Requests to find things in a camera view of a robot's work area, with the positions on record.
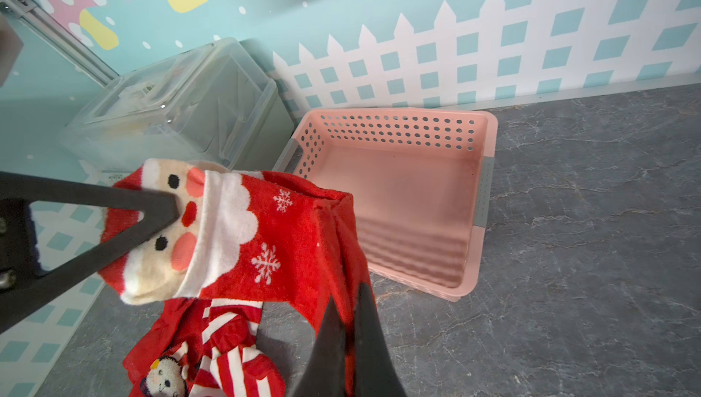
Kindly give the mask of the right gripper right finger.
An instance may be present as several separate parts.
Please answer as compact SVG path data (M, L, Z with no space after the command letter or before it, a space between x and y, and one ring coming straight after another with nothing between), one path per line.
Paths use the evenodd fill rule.
M353 325L330 299L294 396L405 396L392 364L371 287L362 283Z

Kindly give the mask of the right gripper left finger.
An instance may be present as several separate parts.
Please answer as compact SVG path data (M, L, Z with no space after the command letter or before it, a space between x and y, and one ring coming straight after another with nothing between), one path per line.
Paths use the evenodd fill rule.
M31 205L70 203L143 214L136 225L51 270L40 265ZM179 219L175 196L1 173L1 331L5 332Z

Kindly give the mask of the red white striped sock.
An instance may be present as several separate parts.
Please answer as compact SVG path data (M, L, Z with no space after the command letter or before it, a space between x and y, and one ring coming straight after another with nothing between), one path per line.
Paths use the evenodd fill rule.
M279 369L257 348L263 304L214 299L204 308L203 354L192 396L283 396Z

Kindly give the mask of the red Santa sock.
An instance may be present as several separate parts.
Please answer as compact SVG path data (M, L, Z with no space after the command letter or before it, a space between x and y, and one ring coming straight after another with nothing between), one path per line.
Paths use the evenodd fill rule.
M130 305L171 299L284 302L319 329L330 299L350 327L370 279L353 199L283 172L221 172L149 159L118 182L175 196L179 219L100 271ZM192 396L187 344L156 360L144 396Z

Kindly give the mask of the red sock white lettering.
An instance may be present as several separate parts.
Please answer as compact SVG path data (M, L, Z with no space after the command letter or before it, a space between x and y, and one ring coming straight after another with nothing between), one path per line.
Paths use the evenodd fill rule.
M199 299L171 299L164 302L164 311L155 324L131 349L122 362L133 385L130 396L144 396L141 382L151 365L164 356L176 353L187 344L184 359L198 365L203 350L204 309L208 302Z

